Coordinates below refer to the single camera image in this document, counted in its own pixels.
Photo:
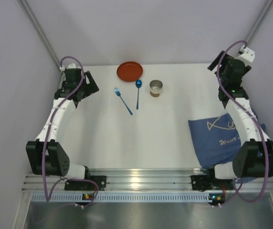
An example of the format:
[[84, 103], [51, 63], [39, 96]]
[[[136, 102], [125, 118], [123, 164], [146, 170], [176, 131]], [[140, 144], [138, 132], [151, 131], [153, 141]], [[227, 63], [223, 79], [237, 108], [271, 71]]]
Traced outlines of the blue metal fork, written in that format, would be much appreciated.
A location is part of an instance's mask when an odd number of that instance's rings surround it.
[[116, 87], [114, 88], [114, 92], [115, 94], [121, 99], [121, 101], [123, 102], [123, 104], [125, 105], [125, 107], [127, 108], [128, 112], [133, 115], [132, 111], [130, 110], [130, 108], [127, 106], [126, 102], [124, 101], [124, 99], [121, 96], [121, 93], [119, 91], [119, 89]]

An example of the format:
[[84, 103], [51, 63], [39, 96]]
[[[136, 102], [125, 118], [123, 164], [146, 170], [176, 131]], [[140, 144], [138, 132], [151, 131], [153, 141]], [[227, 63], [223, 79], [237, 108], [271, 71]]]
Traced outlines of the orange round plate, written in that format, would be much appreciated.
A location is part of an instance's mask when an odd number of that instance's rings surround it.
[[142, 66], [137, 62], [124, 62], [117, 68], [117, 76], [124, 82], [134, 82], [143, 74]]

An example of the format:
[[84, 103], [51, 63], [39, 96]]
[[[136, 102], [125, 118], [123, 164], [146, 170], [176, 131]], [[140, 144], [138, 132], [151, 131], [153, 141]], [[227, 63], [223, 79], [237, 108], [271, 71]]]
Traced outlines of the blue metal spoon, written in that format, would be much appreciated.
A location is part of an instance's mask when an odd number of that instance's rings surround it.
[[136, 80], [136, 87], [137, 87], [137, 102], [136, 102], [136, 109], [139, 109], [139, 90], [142, 86], [142, 81], [140, 79]]

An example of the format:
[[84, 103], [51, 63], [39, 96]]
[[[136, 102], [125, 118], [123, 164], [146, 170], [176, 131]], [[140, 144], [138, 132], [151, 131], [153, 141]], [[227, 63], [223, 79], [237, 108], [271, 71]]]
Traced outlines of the metal cup with brown base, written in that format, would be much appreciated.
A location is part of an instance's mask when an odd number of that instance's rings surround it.
[[152, 80], [149, 83], [150, 95], [152, 97], [159, 97], [163, 88], [163, 83], [160, 80]]

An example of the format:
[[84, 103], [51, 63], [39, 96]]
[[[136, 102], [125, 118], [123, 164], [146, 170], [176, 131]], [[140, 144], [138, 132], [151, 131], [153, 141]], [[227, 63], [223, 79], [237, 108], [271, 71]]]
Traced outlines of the blue fish-print placemat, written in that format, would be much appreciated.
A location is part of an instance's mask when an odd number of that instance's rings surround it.
[[229, 114], [189, 120], [188, 124], [195, 154], [203, 169], [234, 160], [241, 141]]

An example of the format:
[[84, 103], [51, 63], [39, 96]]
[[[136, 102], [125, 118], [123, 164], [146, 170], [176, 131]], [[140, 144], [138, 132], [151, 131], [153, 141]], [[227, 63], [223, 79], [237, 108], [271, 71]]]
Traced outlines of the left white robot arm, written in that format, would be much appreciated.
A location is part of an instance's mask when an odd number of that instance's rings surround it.
[[42, 175], [42, 157], [45, 156], [45, 175], [72, 179], [89, 179], [89, 168], [70, 161], [62, 147], [66, 126], [85, 98], [99, 91], [91, 73], [70, 64], [64, 70], [65, 80], [54, 95], [52, 110], [39, 135], [34, 141], [28, 141], [26, 152], [31, 170], [35, 175]]

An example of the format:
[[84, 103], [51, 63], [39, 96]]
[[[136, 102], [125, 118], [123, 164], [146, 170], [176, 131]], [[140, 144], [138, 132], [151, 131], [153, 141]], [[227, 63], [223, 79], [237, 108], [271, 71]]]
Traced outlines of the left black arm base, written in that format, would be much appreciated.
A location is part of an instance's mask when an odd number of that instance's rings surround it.
[[[106, 176], [90, 176], [90, 180], [98, 185], [98, 190], [102, 191], [106, 188]], [[95, 191], [96, 186], [86, 181], [67, 180], [64, 186], [65, 191]]]

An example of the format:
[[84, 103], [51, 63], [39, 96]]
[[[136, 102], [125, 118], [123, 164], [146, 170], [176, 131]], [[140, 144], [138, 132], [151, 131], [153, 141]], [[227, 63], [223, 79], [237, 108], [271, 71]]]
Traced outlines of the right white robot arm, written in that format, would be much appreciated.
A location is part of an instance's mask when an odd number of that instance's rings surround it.
[[239, 134], [241, 147], [235, 158], [214, 166], [217, 179], [261, 178], [273, 176], [273, 141], [260, 126], [249, 97], [241, 86], [251, 70], [255, 52], [243, 45], [237, 57], [221, 51], [208, 70], [216, 68], [219, 100], [230, 115]]

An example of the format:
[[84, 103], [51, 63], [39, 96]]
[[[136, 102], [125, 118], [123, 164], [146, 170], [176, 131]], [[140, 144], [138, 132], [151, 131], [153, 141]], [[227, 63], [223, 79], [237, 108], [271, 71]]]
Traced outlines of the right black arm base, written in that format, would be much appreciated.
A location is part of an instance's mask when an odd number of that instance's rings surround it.
[[229, 179], [216, 179], [207, 175], [192, 175], [190, 178], [194, 191], [233, 190], [233, 182]]

